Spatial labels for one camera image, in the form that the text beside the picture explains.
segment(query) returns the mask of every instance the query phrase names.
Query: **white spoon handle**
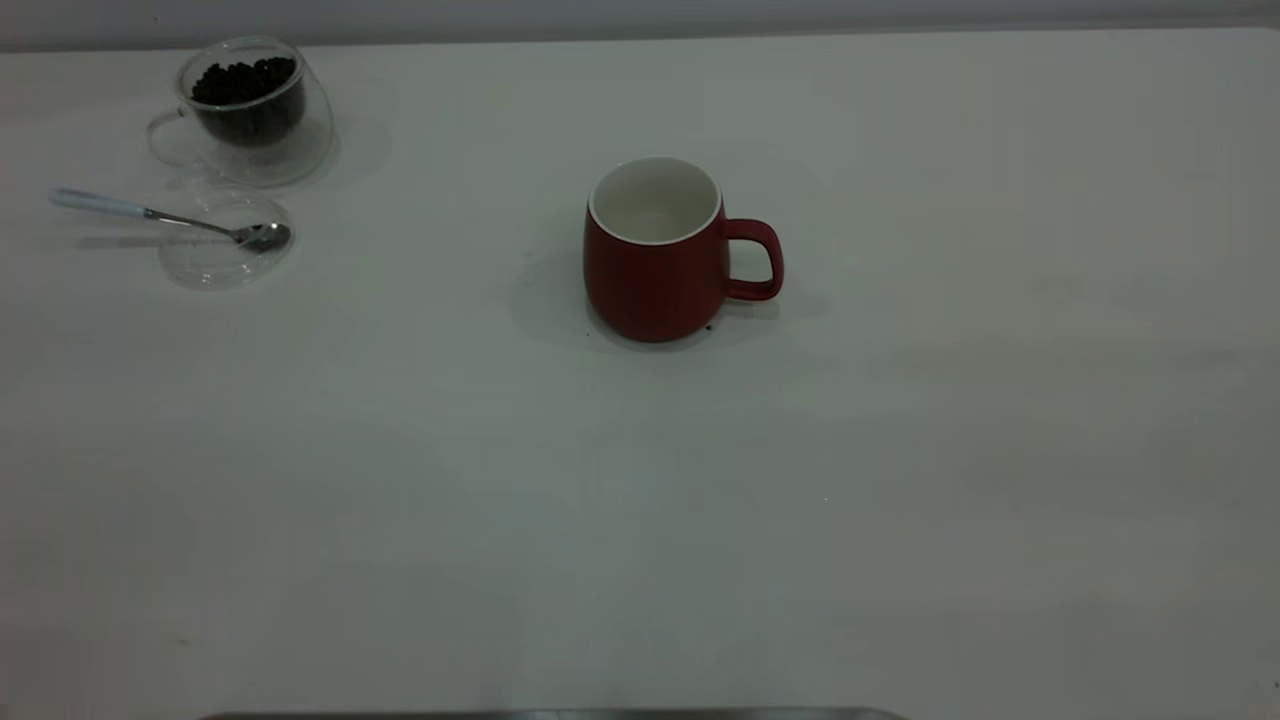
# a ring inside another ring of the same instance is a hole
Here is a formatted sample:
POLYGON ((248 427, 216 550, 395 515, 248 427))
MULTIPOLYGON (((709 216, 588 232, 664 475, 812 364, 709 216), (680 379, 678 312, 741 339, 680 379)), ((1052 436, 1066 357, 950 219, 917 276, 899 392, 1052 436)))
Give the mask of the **white spoon handle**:
POLYGON ((106 213, 109 215, 123 215, 125 218, 146 218, 147 209, 137 202, 128 202, 95 195, 83 190, 70 190, 55 187, 49 191, 49 201, 63 208, 76 208, 77 210, 91 210, 93 213, 106 213))

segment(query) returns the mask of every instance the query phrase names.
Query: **red mug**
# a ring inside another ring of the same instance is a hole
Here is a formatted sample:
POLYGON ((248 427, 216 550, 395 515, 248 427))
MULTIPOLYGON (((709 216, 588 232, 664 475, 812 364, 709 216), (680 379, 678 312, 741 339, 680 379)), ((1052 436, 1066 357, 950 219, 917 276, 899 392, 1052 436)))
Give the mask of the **red mug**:
POLYGON ((768 300, 782 288, 782 247, 759 220, 724 219, 719 186, 676 158, 614 168, 586 202, 582 241, 586 295, 618 334, 644 342, 704 327, 726 297, 768 300), (728 277, 728 241, 759 242, 773 278, 728 277))

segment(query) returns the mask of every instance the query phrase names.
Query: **spoon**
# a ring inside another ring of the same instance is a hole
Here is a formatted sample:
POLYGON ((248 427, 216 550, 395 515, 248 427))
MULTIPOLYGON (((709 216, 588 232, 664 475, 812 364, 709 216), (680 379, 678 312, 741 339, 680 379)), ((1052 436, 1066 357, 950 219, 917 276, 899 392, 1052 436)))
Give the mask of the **spoon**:
POLYGON ((123 215, 125 218, 157 220, 172 225, 202 228, 224 234, 234 240, 236 245, 253 252, 266 252, 268 250, 280 247, 285 242, 289 242, 289 238, 293 237, 293 231, 291 231, 289 225, 285 225, 284 223, 266 223, 229 231, 209 223, 201 223, 200 220, 192 220, 191 218, 182 218, 178 215, 170 215, 169 213, 161 213, 160 210, 152 210, 151 208, 143 208, 137 202, 128 202, 125 200, 116 200, 114 197, 95 195, 82 190, 69 190, 65 187, 55 187, 54 190, 50 190, 49 201, 54 205, 74 208, 77 210, 90 210, 93 213, 106 213, 109 215, 123 215))

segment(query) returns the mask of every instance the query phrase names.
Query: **table surface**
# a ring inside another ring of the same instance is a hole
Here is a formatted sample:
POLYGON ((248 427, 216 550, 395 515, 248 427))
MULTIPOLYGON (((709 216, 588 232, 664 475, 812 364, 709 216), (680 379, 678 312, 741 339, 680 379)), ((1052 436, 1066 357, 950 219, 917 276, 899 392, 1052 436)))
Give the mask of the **table surface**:
POLYGON ((223 293, 45 202, 174 182, 186 55, 0 56, 8 720, 1280 680, 1280 35, 316 47, 339 141, 223 293), (586 193, 646 154, 777 228, 776 301, 591 318, 586 193))

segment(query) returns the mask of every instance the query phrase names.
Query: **glass cup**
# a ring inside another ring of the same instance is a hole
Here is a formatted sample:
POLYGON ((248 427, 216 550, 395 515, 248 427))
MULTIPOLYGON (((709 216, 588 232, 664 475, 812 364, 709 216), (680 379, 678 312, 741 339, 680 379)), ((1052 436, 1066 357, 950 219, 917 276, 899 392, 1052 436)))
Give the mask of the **glass cup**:
POLYGON ((174 91, 182 104, 147 124, 147 146, 175 168, 206 165, 218 174, 259 187, 293 182, 316 169, 333 142, 333 111, 315 74, 296 47, 274 37, 237 37, 205 47, 178 70, 174 91), (214 65, 285 58, 293 74, 271 92, 228 105, 192 97, 214 65), (180 143, 165 141, 165 126, 186 131, 180 143))

